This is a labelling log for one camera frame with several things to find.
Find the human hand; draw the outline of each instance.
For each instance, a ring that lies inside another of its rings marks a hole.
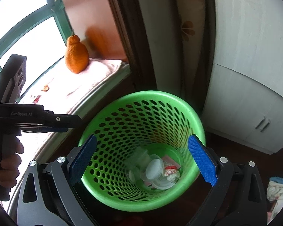
[[[24,147],[18,138],[16,140],[16,153],[23,154]],[[21,158],[18,154],[13,154],[3,159],[0,163],[3,169],[0,170],[0,185],[2,187],[10,189],[17,184],[16,177],[19,176],[18,166],[21,164]]]

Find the wooden door frame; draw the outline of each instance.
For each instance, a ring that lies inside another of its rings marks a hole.
[[[150,46],[138,0],[109,0],[137,91],[157,90]]]

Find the window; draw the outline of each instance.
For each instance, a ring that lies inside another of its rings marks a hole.
[[[0,71],[12,53],[27,56],[23,93],[64,55],[71,34],[62,0],[0,0]]]

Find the basket rim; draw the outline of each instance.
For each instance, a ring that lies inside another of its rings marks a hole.
[[[88,124],[88,126],[86,127],[86,129],[84,130],[82,137],[80,138],[79,141],[79,146],[81,146],[84,141],[88,138],[88,136],[90,135],[89,129],[92,126],[92,122],[93,120],[98,116],[101,115],[103,112],[105,112],[105,110],[109,107],[111,107],[112,105],[117,104],[118,102],[124,102],[127,99],[134,99],[135,97],[140,98],[141,95],[147,96],[147,95],[157,95],[159,96],[164,96],[164,97],[168,97],[171,98],[173,101],[177,102],[178,104],[184,106],[186,108],[186,113],[189,113],[190,116],[189,118],[193,119],[194,123],[196,123],[195,126],[193,126],[193,132],[197,135],[197,137],[200,139],[200,141],[205,144],[205,132],[202,126],[202,123],[200,121],[199,116],[197,115],[197,113],[193,110],[193,108],[184,100],[182,100],[181,98],[172,95],[170,93],[166,93],[166,92],[161,92],[161,91],[142,91],[142,92],[135,92],[135,93],[131,93],[128,94],[126,96],[123,96],[115,101],[113,101],[112,103],[110,103],[109,105],[107,105],[106,107],[104,107],[92,120],[91,122]],[[139,211],[149,211],[149,210],[153,210],[153,209],[157,209],[159,207],[165,206],[167,204],[169,204],[170,202],[174,201],[175,199],[177,199],[179,196],[181,196],[190,186],[191,184],[196,180],[196,178],[199,175],[199,169],[197,167],[197,165],[194,165],[192,167],[192,169],[190,169],[185,178],[183,180],[181,180],[180,185],[178,186],[177,189],[172,189],[169,190],[169,193],[167,193],[165,196],[159,197],[159,198],[155,198],[154,200],[149,200],[149,201],[138,201],[138,202],[131,202],[131,201],[126,201],[126,200],[120,200],[118,202],[114,201],[114,200],[110,200],[108,196],[106,196],[103,193],[98,193],[97,191],[94,191],[92,189],[92,183],[89,182],[87,175],[83,175],[82,177],[82,182],[84,184],[84,186],[86,187],[86,189],[89,191],[90,194],[92,194],[97,200],[99,200],[100,202],[104,203],[107,206],[110,206],[114,209],[118,209],[118,210],[122,210],[122,211],[131,211],[131,212],[139,212]]]

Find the blue gripper pad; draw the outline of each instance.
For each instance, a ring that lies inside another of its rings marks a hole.
[[[201,143],[198,137],[193,134],[188,138],[188,149],[194,158],[204,180],[214,186],[217,182],[217,164]]]
[[[97,137],[91,134],[82,146],[73,148],[69,153],[67,159],[70,163],[68,167],[70,185],[73,186],[81,180],[96,148]]]

